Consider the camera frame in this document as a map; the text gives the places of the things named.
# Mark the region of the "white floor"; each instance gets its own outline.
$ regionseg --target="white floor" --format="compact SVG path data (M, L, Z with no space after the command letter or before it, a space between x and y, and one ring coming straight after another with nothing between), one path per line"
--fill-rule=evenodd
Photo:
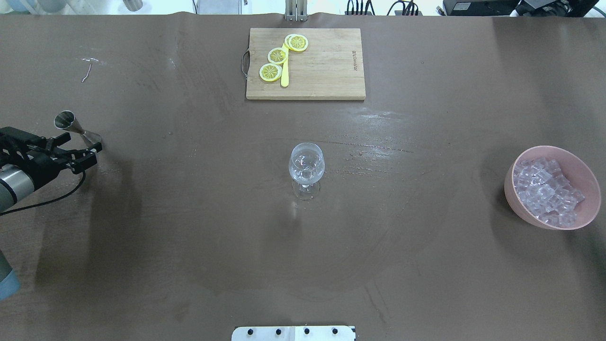
M143 8L137 12L130 12L126 9L122 0L67 0L70 3L85 2L93 8L96 14L170 14L176 12L194 12L192 0L143 0ZM284 13L285 0L195 0L198 4L200 14L264 14L264 13ZM373 7L377 15L386 15L387 10L393 4L394 0L373 0ZM424 16L438 15L436 7L442 5L442 0L418 0L417 5ZM344 14L347 7L347 0L308 0L308 14L324 12L332 14ZM598 2L597 7L606 12L606 1ZM0 0L0 13L10 11L6 0ZM75 14L69 6L57 14ZM587 13L586 17L601 18L602 15L595 10Z

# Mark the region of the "wooden cutting board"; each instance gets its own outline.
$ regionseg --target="wooden cutting board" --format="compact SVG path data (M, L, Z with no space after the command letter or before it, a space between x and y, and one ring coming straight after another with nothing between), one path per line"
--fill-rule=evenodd
M307 50L289 51L290 85L265 82L259 69L267 53L282 47L291 33L309 40ZM364 100L364 63L360 29L250 29L250 68L246 98L250 100Z

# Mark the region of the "bowl rim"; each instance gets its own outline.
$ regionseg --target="bowl rim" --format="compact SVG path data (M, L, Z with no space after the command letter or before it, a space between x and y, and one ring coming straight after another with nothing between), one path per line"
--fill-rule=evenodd
M518 155L518 157L516 158L516 161L514 161L512 167L511 167L511 176L509 178L509 181L511 182L511 185L513 186L513 192L516 194L516 199L518 199L518 201L522 204L522 207L524 208L524 210L531 216L533 217L534 221L548 226L550 229L555 229L555 230L562 230L562 231L570 231L570 230L576 230L576 229L580 229L580 228L584 228L585 226L589 225L597 216L599 213L599 208L598 210L595 212L595 214L591 217L591 219L589 219L589 221L587 221L586 224L581 225L579 227L572 227L572 228L561 228L559 226L554 226L554 225L550 225L548 223L545 223L544 221L540 221L537 217L535 217L532 213L530 213L530 211L526 208L526 205L522 202L522 200L520 199L518 192L516 191L516 187L514 186L513 183L513 169L516 167L516 165L518 164L518 161L520 161L520 159L522 158L522 156L524 154L526 154L527 152L533 150L533 149L537 149L537 148L541 148L541 147L549 147L549 148L553 148L553 149L559 149L565 153L570 154L572 157L574 157L575 159L577 159L579 162L581 162L581 164L583 164L583 166L585 166L587 168L587 170L589 170L589 173L591 174L591 176L593 177L594 182L596 183L596 185L598 186L598 207L602 206L602 191L600 189L600 184L598 182L598 179L596 178L596 175L593 173L593 171L591 170L591 168L589 168L589 166L587 166L586 163L583 162L583 160L581 160L578 156L576 156L575 154L567 151L566 149L560 148L560 147L556 147L556 146L548 146L546 144L541 145L541 146L534 146L531 148L526 149L525 151L523 151L520 155Z

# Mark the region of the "tabletop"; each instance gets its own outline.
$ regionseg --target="tabletop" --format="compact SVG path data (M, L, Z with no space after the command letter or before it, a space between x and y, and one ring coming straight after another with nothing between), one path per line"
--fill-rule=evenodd
M359 27L366 100L246 100L251 27ZM503 192L542 144L605 183L604 20L9 16L0 32L0 126L56 136L67 109L104 139L78 192L0 218L22 283L0 302L2 339L606 334L604 210L548 231ZM310 201L287 170L304 141L326 164ZM21 204L78 180L64 171Z

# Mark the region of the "ice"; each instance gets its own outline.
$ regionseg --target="ice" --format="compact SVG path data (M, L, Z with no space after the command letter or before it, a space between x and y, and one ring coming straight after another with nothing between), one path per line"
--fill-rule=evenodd
M570 184L556 160L522 160L513 169L513 184L520 201L540 221L574 226L574 209L585 197Z

